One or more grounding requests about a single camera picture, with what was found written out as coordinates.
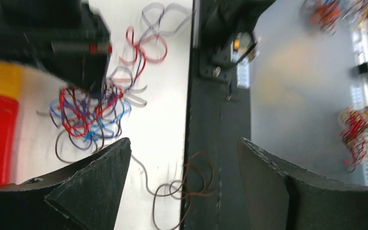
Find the white tabletop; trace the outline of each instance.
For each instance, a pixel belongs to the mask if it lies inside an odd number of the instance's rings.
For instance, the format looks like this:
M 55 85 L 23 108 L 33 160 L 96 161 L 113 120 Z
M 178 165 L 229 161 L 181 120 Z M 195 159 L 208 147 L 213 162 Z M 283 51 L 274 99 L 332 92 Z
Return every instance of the white tabletop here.
M 161 0 L 163 5 L 171 3 Z M 135 28 L 138 39 L 144 32 L 145 24 L 140 22 L 142 8 L 150 0 L 91 0 L 92 8 L 98 8 L 112 33 L 113 57 L 111 72 L 118 63 L 118 57 L 131 53 L 126 43 L 128 26 Z M 189 9 L 192 0 L 180 0 Z M 159 12 L 149 12 L 150 20 L 157 20 Z M 163 30 L 174 29 L 185 15 L 171 12 L 165 16 Z M 122 120 L 122 137 L 131 140 L 132 154 L 147 168 L 151 190 L 163 183 L 182 178 L 188 68 L 190 56 L 191 21 L 174 36 L 166 37 L 167 58 L 160 64 L 146 65 L 141 80 L 135 88 L 147 85 L 139 96 L 148 101 L 144 108 L 133 107 L 129 117 Z M 151 45 L 145 47 L 147 54 L 157 55 Z M 32 69 L 24 73 L 20 112 L 15 135 L 12 160 L 12 182 L 17 184 L 29 178 L 46 174 L 67 164 L 59 161 L 54 153 L 54 144 L 60 130 L 56 129 L 49 117 L 39 116 L 36 110 L 47 112 L 58 90 L 65 86 L 60 80 Z M 90 155 L 71 145 L 67 137 L 62 138 L 59 153 L 68 161 L 80 160 Z M 118 230 L 156 229 L 151 221 L 153 196 L 145 188 L 142 168 L 133 160 L 130 162 L 122 201 L 116 219 Z M 160 228 L 174 227 L 180 217 L 180 201 L 170 197 L 159 198 L 156 204 L 156 221 Z

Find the black metal frame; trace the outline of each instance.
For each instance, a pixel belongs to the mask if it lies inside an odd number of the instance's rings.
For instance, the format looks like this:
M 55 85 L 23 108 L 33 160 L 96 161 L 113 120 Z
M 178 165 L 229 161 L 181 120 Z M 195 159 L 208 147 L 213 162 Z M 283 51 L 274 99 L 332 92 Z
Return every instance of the black metal frame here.
M 206 9 L 213 6 L 213 0 L 201 1 L 200 24 L 208 15 Z M 206 68 L 200 66 L 204 63 L 203 58 L 205 56 L 198 48 L 191 50 L 184 161 L 205 150 L 215 169 L 213 185 L 217 192 L 209 197 L 193 198 L 181 229 L 251 229 L 236 153 L 237 139 L 251 136 L 250 91 L 236 89 L 227 100 L 227 84 L 208 81 L 200 76 L 200 69 Z M 232 85 L 236 85 L 236 69 L 226 74 Z M 194 158 L 192 163 L 205 173 L 209 171 L 203 160 Z M 192 191 L 202 186 L 199 176 L 192 171 L 188 174 L 187 184 Z M 182 214 L 187 204 L 188 200 L 182 202 Z

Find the black machine part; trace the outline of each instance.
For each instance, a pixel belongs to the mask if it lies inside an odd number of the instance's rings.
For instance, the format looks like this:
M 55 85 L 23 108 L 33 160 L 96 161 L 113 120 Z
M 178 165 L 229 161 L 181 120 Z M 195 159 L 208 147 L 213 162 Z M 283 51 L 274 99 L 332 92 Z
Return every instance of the black machine part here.
M 214 6 L 209 1 L 200 4 L 200 66 L 201 77 L 231 84 L 231 74 L 236 67 L 231 60 L 231 43 L 239 33 L 248 33 L 254 40 L 244 56 L 247 56 L 256 45 L 253 30 L 259 16 L 270 7 L 275 0 L 217 0 Z
M 0 60 L 99 93 L 111 53 L 109 30 L 81 0 L 0 0 Z
M 238 160 L 254 230 L 368 230 L 368 186 L 310 172 L 243 138 Z
M 130 156 L 123 138 L 57 171 L 0 186 L 0 230 L 113 230 Z

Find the bolt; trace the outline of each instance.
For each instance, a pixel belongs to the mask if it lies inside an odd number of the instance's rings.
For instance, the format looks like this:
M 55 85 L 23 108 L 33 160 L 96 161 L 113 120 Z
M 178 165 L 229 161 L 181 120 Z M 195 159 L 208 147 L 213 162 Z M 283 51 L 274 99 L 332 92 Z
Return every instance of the bolt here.
M 212 76 L 217 77 L 217 76 L 219 76 L 219 73 L 221 73 L 221 67 L 217 66 L 212 71 Z

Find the tangled wire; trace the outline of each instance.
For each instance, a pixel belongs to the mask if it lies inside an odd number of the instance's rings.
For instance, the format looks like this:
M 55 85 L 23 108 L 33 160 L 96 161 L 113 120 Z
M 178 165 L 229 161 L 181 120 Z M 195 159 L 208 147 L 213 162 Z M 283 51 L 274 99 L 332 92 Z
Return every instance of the tangled wire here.
M 302 9 L 310 14 L 312 24 L 331 34 L 336 32 L 339 17 L 347 24 L 356 23 L 355 30 L 368 21 L 368 0 L 305 0 Z
M 368 22 L 368 0 L 345 0 L 344 8 L 342 20 L 349 24 L 356 22 L 356 29 L 363 21 Z
M 155 22 L 151 22 L 146 14 L 150 10 L 159 10 L 160 15 Z M 162 31 L 159 29 L 165 14 L 170 11 L 177 11 L 185 15 L 185 19 L 172 31 Z M 80 150 L 90 150 L 94 145 L 95 151 L 98 141 L 104 142 L 107 139 L 120 137 L 122 134 L 121 119 L 130 114 L 132 107 L 145 107 L 147 101 L 138 97 L 147 87 L 134 89 L 139 77 L 142 75 L 146 64 L 162 63 L 167 57 L 168 46 L 164 39 L 167 36 L 175 35 L 180 28 L 191 21 L 193 12 L 179 4 L 172 3 L 165 7 L 161 3 L 152 3 L 142 10 L 141 20 L 147 25 L 146 31 L 135 40 L 133 26 L 126 30 L 127 44 L 132 48 L 133 60 L 126 60 L 119 57 L 120 66 L 107 77 L 103 92 L 93 97 L 88 92 L 68 86 L 60 90 L 59 98 L 50 103 L 49 115 L 53 124 L 57 128 L 64 128 L 60 132 L 56 141 L 56 155 L 62 162 L 65 161 L 58 156 L 58 140 L 65 133 L 68 134 L 70 142 Z M 160 58 L 152 58 L 147 55 L 142 45 L 154 42 L 160 44 L 163 54 Z M 117 77 L 118 72 L 123 72 L 127 77 Z
M 344 164 L 353 172 L 368 153 L 368 107 L 363 110 L 347 108 L 339 115 L 339 124 L 345 128 L 340 136 L 352 157 L 344 160 Z
M 310 22 L 318 25 L 321 31 L 336 32 L 336 20 L 341 15 L 338 0 L 305 0 L 302 8 L 311 15 Z

